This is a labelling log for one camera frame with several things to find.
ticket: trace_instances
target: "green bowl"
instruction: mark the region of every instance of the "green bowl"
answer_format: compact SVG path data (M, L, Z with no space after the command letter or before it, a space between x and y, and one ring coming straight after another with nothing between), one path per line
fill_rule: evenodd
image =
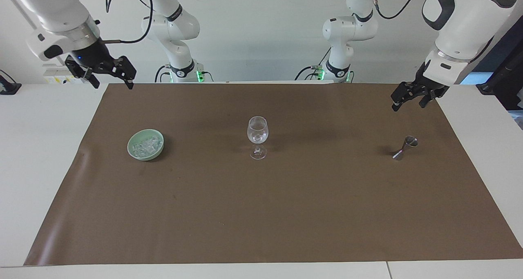
M151 154L150 156L146 156L145 158L139 158L138 156L134 156L131 153L133 145L139 144L142 141L145 141L147 138L151 138L153 136L157 136L159 139L162 140L162 145L160 146L159 150L157 150L157 152ZM165 141L164 141L163 135L159 131L156 131L154 129L141 130L140 132L134 134L133 137L131 137L131 139L129 139L129 142L127 143L127 152L129 153L130 156L132 156L133 158L136 158L139 161L150 161L162 153L164 143L165 143Z

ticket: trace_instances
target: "water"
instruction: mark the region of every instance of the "water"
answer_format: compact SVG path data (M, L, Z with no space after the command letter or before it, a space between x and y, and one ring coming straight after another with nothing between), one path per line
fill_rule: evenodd
M131 154L137 158L147 158L157 153L162 147L162 139L157 136L149 137L131 147Z
M269 133L266 131L252 131L249 133L249 140L254 144L262 144L269 137Z

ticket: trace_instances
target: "glass base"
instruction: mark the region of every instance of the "glass base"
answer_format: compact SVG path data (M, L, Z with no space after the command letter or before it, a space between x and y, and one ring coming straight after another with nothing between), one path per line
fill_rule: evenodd
M267 156L267 149L263 145L253 145L250 156L253 160L263 160Z

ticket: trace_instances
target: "green led light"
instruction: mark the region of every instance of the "green led light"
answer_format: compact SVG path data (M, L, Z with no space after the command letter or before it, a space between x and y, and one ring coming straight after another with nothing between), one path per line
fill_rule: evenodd
M346 82L352 82L351 74L353 75L352 78L354 78L354 72L353 72L353 71L349 71L349 74L348 74L348 76L347 76L347 80L346 80Z
M200 71L196 71L196 76L198 76L198 82L203 82L205 78L203 77L203 74Z

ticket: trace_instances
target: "wine glass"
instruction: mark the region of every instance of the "wine glass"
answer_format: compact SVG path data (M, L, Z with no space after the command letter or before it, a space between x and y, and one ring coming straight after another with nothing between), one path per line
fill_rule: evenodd
M256 116L249 120L249 126L247 127L247 137L254 143L252 151L250 152L251 158L255 160L262 160L267 156L267 149L262 145L269 137L269 127L267 126L267 120L264 117Z

